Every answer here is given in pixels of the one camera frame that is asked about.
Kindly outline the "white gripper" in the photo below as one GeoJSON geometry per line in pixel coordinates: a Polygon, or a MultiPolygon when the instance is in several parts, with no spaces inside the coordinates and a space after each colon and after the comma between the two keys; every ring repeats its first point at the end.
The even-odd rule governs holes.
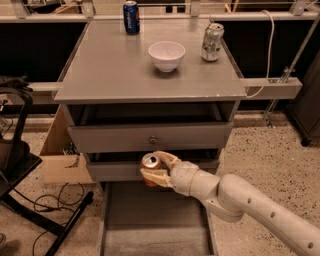
{"type": "Polygon", "coordinates": [[[176,155],[165,151],[155,151],[154,154],[159,158],[162,167],[171,170],[170,176],[166,169],[141,168],[145,184],[150,187],[173,187],[175,192],[189,196],[193,176],[199,167],[189,161],[181,161],[176,155]]]}

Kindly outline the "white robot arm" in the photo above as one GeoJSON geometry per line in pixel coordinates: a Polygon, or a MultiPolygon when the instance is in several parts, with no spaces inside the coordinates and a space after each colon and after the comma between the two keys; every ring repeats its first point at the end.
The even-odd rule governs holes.
{"type": "Polygon", "coordinates": [[[210,213],[226,222],[237,222],[245,214],[251,216],[298,256],[320,256],[320,228],[237,175],[218,177],[164,151],[145,154],[140,172],[147,184],[194,197],[210,213]]]}

